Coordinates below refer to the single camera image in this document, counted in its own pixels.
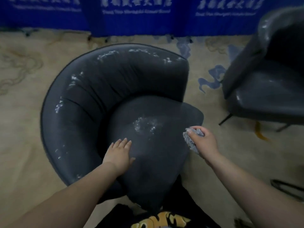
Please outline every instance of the gray rag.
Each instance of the gray rag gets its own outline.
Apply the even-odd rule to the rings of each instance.
[[[192,130],[194,133],[196,133],[200,137],[204,137],[205,134],[200,129],[193,129],[193,128],[186,128],[186,132],[183,133],[184,139],[187,143],[187,145],[192,149],[195,153],[199,154],[199,151],[197,150],[196,145],[192,141],[192,139],[189,137],[187,130]]]

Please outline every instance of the blue backdrop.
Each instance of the blue backdrop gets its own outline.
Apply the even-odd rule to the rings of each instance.
[[[88,30],[93,36],[252,34],[270,10],[304,0],[0,0],[0,26]]]

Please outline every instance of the hand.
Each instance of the hand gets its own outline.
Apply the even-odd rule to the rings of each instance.
[[[191,128],[200,129],[205,134],[204,137],[200,137],[191,130],[187,131],[189,137],[199,150],[200,156],[210,165],[211,160],[220,155],[214,134],[202,126],[191,126]]]
[[[132,141],[128,141],[125,138],[123,141],[119,139],[117,142],[109,146],[109,149],[105,153],[102,163],[111,163],[115,166],[117,176],[122,175],[131,166],[135,157],[129,159],[129,151]]]

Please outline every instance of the beige carpet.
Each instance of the beige carpet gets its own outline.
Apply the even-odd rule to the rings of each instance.
[[[65,185],[45,156],[40,140],[40,109],[44,96],[61,69],[72,59],[105,45],[88,33],[41,30],[26,38],[22,33],[0,33],[0,226],[5,226],[50,197]],[[278,123],[262,122],[263,141],[254,134],[255,122],[231,118],[219,80],[230,60],[248,42],[249,36],[111,37],[108,44],[134,42],[158,46],[187,57],[190,75],[184,101],[199,108],[218,138],[220,151],[237,165],[269,183],[278,178],[304,186],[304,127],[291,126],[276,133]],[[233,227],[233,218],[244,212],[195,153],[182,172],[183,185],[196,203],[222,227]],[[139,209],[127,197],[98,205],[86,227],[94,227],[117,203]]]

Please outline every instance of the chair backrest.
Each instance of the chair backrest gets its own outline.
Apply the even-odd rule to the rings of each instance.
[[[225,99],[262,59],[275,60],[303,71],[304,7],[269,12],[260,20],[258,31],[227,69],[222,81]]]
[[[101,164],[100,125],[122,100],[155,94],[183,101],[186,59],[140,44],[110,45],[68,64],[51,85],[41,111],[41,136],[49,161],[66,185]]]

